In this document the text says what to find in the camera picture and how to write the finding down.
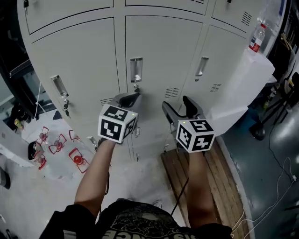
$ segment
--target locker handle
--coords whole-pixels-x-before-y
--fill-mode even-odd
[[[142,80],[142,62],[142,57],[130,59],[132,83],[140,82]]]
[[[61,98],[66,98],[69,96],[68,92],[66,91],[66,88],[64,84],[62,83],[62,80],[59,75],[55,75],[51,77],[51,80],[53,81],[58,93],[60,94]]]
[[[201,61],[199,63],[199,66],[198,66],[198,69],[197,69],[197,73],[196,73],[195,76],[201,77],[203,75],[208,59],[209,58],[207,56],[203,56],[201,58]]]

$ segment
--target wooden pallet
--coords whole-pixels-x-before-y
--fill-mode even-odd
[[[214,199],[217,220],[223,225],[233,227],[243,214],[243,205],[238,194],[236,184],[228,168],[222,151],[214,142],[210,151],[205,153],[208,164],[207,175],[211,193]],[[161,154],[170,184],[177,199],[188,178],[189,155],[177,150]],[[189,225],[185,192],[178,204],[186,226]],[[243,223],[235,232],[234,239],[243,239],[248,233],[246,223]]]

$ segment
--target locker door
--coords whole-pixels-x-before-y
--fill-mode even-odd
[[[113,0],[29,0],[28,31],[31,34],[63,18],[106,7],[113,7]]]
[[[241,36],[210,26],[198,63],[200,66],[208,57],[203,74],[190,79],[182,95],[194,99],[207,113],[232,76],[247,43]]]
[[[126,6],[169,7],[206,14],[208,0],[126,0]]]
[[[142,108],[140,135],[132,136],[134,155],[140,158],[160,153],[164,147],[168,121],[162,111],[165,100],[176,106],[184,85],[202,24],[161,16],[126,17],[128,91],[138,84]],[[142,80],[131,82],[132,58],[142,58]]]
[[[261,10],[261,0],[217,0],[213,18],[232,25],[244,32],[251,32]]]
[[[119,94],[113,18],[82,23],[32,45],[34,68],[50,97],[64,105],[51,80],[59,75],[69,94],[71,121],[97,121],[102,105]]]

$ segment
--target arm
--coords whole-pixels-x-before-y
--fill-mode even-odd
[[[75,204],[86,207],[95,217],[101,210],[115,142],[103,141],[77,189]]]
[[[206,159],[201,152],[190,154],[186,199],[191,228],[217,223],[206,167]]]

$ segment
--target wire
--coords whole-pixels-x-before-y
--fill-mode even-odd
[[[242,217],[244,216],[245,213],[245,209],[243,208],[243,213],[242,216],[240,216],[239,220],[235,223],[234,227],[232,228],[232,230],[235,228],[235,226],[239,223],[239,221],[242,219]]]
[[[106,185],[105,195],[107,195],[108,192],[109,192],[109,178],[110,178],[110,173],[108,172],[108,179],[107,179],[107,185]]]
[[[185,187],[187,186],[188,181],[189,181],[189,178],[187,178],[187,181],[185,182],[185,185],[183,186],[183,188],[182,188],[182,190],[181,190],[181,193],[180,193],[179,196],[178,196],[177,203],[176,203],[176,205],[174,206],[174,208],[173,208],[173,210],[172,210],[172,212],[171,212],[171,216],[173,215],[174,210],[175,210],[175,209],[177,208],[177,206],[178,206],[179,199],[180,199],[181,196],[183,195],[183,192],[184,192],[184,190],[185,190]]]
[[[291,183],[291,185],[292,185],[292,184],[296,181],[296,180],[295,180],[296,176],[294,176],[294,175],[292,174],[292,162],[291,162],[291,159],[290,159],[289,157],[286,157],[286,158],[285,158],[285,161],[286,161],[287,159],[290,161],[290,173],[291,173],[291,175],[292,175],[292,177],[293,177],[293,181],[292,181],[292,183]],[[244,220],[242,220],[242,221],[239,223],[239,225],[234,229],[234,227],[238,224],[238,222],[237,222],[237,223],[234,225],[234,227],[233,227],[233,231],[232,231],[232,233],[233,233],[235,230],[237,230],[237,228],[241,225],[242,222],[244,222],[244,221],[256,222],[257,220],[259,220],[259,219],[264,215],[264,213],[265,213],[268,209],[272,208],[272,209],[270,210],[270,212],[271,212],[271,211],[277,206],[277,204],[281,201],[281,199],[284,197],[284,195],[287,193],[287,191],[289,190],[289,188],[291,187],[291,185],[290,185],[290,187],[286,190],[286,192],[285,192],[284,195],[281,197],[281,199],[278,201],[278,198],[279,198],[278,183],[279,183],[279,179],[281,178],[281,176],[282,176],[283,173],[284,173],[284,169],[285,169],[285,161],[284,161],[284,164],[283,164],[283,170],[282,170],[282,172],[281,172],[281,174],[280,174],[280,176],[278,177],[278,180],[277,180],[277,185],[276,185],[277,199],[276,199],[275,203],[274,203],[272,206],[268,207],[268,208],[261,214],[261,216],[259,216],[257,219],[255,219],[255,220],[244,219]],[[250,232],[251,232],[257,225],[259,225],[259,224],[265,219],[265,217],[264,217],[258,224],[256,224],[256,225],[250,230]]]
[[[42,86],[42,83],[40,82],[39,83],[39,89],[38,89],[38,95],[37,95],[37,101],[36,101],[36,113],[34,115],[34,119],[36,118],[36,114],[37,114],[37,108],[38,108],[38,100],[39,100],[39,94],[41,92],[41,86]]]
[[[288,192],[288,190],[290,189],[290,187],[292,186],[292,184],[295,182],[295,180],[291,183],[291,185],[288,187],[288,189],[285,191],[285,193],[282,195],[281,199],[277,202],[277,204],[270,210],[270,212],[272,212],[272,210],[279,204],[279,202],[284,198],[284,196],[286,195],[286,193]],[[270,212],[268,212],[268,214],[258,223],[256,224],[246,235],[245,237],[247,237],[249,235],[249,233],[252,232],[252,230],[257,227],[269,214]]]
[[[275,117],[275,120],[274,120],[274,121],[276,121],[277,117],[278,117],[278,110],[277,110],[277,114],[276,114],[276,117]],[[289,175],[289,174],[285,171],[285,169],[280,165],[280,162],[278,161],[277,157],[275,156],[274,151],[271,149],[270,141],[271,141],[271,134],[272,134],[272,131],[273,131],[274,127],[275,127],[275,125],[273,124],[273,127],[272,127],[272,129],[271,129],[271,131],[270,131],[270,134],[269,134],[269,150],[272,152],[272,154],[273,154],[273,158],[275,159],[275,161],[277,162],[277,164],[279,165],[279,167],[283,170],[283,172],[285,172],[285,174],[288,175],[290,182],[292,182],[292,179],[291,179],[290,175]]]

